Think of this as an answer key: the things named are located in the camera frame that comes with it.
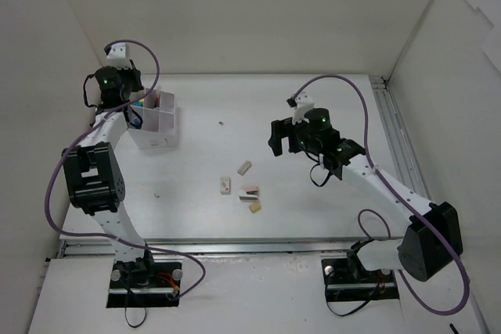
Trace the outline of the white eraser red label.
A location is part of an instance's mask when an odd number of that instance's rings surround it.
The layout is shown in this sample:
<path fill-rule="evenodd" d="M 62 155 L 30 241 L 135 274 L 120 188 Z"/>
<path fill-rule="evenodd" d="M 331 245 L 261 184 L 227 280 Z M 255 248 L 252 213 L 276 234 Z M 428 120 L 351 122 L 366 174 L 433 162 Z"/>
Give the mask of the white eraser red label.
<path fill-rule="evenodd" d="M 228 176 L 221 177 L 220 179 L 220 193 L 222 195 L 229 195 L 231 193 L 231 178 Z"/>

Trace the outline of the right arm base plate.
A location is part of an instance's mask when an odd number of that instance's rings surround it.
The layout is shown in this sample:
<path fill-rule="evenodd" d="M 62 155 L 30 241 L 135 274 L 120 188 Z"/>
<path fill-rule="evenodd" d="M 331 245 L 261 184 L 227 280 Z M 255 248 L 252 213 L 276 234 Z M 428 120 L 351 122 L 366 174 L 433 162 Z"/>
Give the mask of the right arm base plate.
<path fill-rule="evenodd" d="M 392 272 L 353 271 L 346 258 L 321 260 L 324 296 L 328 303 L 398 300 L 400 298 Z"/>

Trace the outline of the beige long eraser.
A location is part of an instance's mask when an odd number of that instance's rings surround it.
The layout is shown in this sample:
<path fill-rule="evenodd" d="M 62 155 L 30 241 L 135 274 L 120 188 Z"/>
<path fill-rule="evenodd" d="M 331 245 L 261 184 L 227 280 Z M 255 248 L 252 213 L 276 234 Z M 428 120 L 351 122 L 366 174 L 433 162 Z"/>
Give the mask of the beige long eraser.
<path fill-rule="evenodd" d="M 246 174 L 246 172 L 250 169 L 250 167 L 252 166 L 252 163 L 247 160 L 245 161 L 240 167 L 239 169 L 237 170 L 237 173 L 241 176 L 243 176 L 244 174 Z"/>

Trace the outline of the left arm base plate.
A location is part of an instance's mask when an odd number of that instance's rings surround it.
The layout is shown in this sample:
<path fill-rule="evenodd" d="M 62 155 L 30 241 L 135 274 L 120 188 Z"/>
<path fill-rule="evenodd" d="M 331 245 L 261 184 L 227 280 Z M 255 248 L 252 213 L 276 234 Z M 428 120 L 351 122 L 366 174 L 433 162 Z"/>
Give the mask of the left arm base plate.
<path fill-rule="evenodd" d="M 182 263 L 161 261 L 151 275 L 127 273 L 114 265 L 106 308 L 177 307 L 179 305 Z"/>

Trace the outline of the white compartment organizer box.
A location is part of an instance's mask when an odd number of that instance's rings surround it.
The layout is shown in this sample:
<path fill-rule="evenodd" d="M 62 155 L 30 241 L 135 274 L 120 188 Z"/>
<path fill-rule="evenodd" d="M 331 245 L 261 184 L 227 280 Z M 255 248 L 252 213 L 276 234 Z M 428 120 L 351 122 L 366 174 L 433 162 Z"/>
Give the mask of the white compartment organizer box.
<path fill-rule="evenodd" d="M 178 107 L 173 93 L 161 90 L 160 107 L 151 109 L 150 94 L 144 107 L 130 106 L 128 133 L 139 149 L 174 148 L 178 145 Z M 132 117 L 142 118 L 142 127 L 133 128 Z"/>

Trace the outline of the small tan eraser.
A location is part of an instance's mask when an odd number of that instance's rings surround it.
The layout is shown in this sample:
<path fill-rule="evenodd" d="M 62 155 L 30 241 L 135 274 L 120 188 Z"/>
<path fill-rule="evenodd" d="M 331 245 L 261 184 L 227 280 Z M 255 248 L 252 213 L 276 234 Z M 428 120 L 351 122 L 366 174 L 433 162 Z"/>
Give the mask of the small tan eraser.
<path fill-rule="evenodd" d="M 252 214 L 257 213 L 261 209 L 261 204 L 260 203 L 252 203 L 249 206 L 249 210 Z"/>

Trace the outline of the aluminium rail front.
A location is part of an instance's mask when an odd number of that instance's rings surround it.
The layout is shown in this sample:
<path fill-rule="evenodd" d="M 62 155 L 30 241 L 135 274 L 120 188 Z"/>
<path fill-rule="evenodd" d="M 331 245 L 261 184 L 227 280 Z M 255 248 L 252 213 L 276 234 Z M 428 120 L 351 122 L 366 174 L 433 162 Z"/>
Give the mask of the aluminium rail front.
<path fill-rule="evenodd" d="M 344 253 L 362 238 L 295 239 L 147 239 L 150 247 L 174 250 L 195 256 L 224 257 L 247 254 Z M 102 237 L 60 237 L 56 243 L 58 258 L 112 256 L 114 248 Z"/>

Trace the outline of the aluminium rail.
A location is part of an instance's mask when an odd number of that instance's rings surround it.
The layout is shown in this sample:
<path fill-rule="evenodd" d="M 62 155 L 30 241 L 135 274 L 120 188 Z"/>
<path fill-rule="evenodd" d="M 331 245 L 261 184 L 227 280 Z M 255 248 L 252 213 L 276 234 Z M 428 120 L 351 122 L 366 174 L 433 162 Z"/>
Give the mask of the aluminium rail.
<path fill-rule="evenodd" d="M 369 76 L 369 82 L 391 151 L 396 176 L 401 183 L 428 199 L 428 190 L 388 82 L 379 76 Z"/>
<path fill-rule="evenodd" d="M 344 253 L 362 238 L 295 239 L 147 239 L 150 247 L 174 250 L 195 256 L 224 257 L 247 254 Z M 56 243 L 58 258 L 112 256 L 114 248 L 102 237 L 60 237 Z"/>

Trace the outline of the pink black eraser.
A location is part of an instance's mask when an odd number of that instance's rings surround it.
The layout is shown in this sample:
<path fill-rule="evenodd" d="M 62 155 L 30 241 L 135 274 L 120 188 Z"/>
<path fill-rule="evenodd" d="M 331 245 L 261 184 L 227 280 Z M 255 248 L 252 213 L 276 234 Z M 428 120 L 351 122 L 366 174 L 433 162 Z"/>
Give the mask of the pink black eraser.
<path fill-rule="evenodd" d="M 257 202 L 259 200 L 259 187 L 247 186 L 238 191 L 240 201 L 243 202 Z"/>

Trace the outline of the pink pen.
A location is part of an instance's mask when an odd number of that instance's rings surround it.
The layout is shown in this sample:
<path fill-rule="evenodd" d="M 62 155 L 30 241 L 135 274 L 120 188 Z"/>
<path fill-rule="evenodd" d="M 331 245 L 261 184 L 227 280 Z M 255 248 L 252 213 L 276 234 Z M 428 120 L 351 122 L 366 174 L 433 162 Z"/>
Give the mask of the pink pen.
<path fill-rule="evenodd" d="M 161 88 L 156 88 L 150 93 L 151 109 L 158 109 L 160 107 Z"/>

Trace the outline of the aluminium rail right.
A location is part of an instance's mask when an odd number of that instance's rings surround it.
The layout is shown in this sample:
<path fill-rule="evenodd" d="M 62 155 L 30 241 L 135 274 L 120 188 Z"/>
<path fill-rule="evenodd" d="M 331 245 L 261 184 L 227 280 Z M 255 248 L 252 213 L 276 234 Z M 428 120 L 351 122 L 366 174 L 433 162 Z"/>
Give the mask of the aluminium rail right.
<path fill-rule="evenodd" d="M 388 82 L 379 76 L 369 76 L 369 82 L 391 151 L 396 176 L 401 183 L 428 199 L 428 190 Z"/>

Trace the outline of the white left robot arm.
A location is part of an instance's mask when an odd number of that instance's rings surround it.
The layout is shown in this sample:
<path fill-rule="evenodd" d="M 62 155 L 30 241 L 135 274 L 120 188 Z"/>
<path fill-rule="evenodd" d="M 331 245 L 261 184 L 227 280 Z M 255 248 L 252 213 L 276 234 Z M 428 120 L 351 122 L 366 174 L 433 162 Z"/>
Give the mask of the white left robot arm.
<path fill-rule="evenodd" d="M 143 86 L 140 71 L 129 58 L 112 58 L 109 65 L 90 75 L 99 85 L 101 103 L 92 125 L 95 130 L 77 143 L 63 163 L 70 202 L 99 223 L 114 252 L 115 268 L 141 287 L 157 276 L 153 256 L 145 240 L 135 230 L 126 209 L 124 178 L 114 154 L 114 146 L 128 130 L 125 108 L 113 109 L 129 101 Z"/>

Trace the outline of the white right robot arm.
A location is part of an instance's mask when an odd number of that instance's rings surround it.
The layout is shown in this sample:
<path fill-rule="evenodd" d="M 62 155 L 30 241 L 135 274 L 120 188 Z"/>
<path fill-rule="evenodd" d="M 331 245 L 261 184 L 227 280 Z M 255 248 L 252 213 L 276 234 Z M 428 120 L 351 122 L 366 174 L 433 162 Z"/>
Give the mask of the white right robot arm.
<path fill-rule="evenodd" d="M 403 231 L 402 239 L 372 240 L 357 246 L 346 270 L 363 281 L 379 269 L 404 270 L 426 282 L 449 263 L 460 262 L 463 244 L 456 209 L 447 202 L 431 202 L 389 173 L 370 164 L 368 152 L 357 142 L 343 138 L 330 124 L 324 108 L 313 108 L 295 123 L 288 117 L 271 123 L 269 146 L 275 156 L 283 153 L 287 139 L 290 153 L 306 153 L 330 176 L 357 188 L 392 218 Z"/>

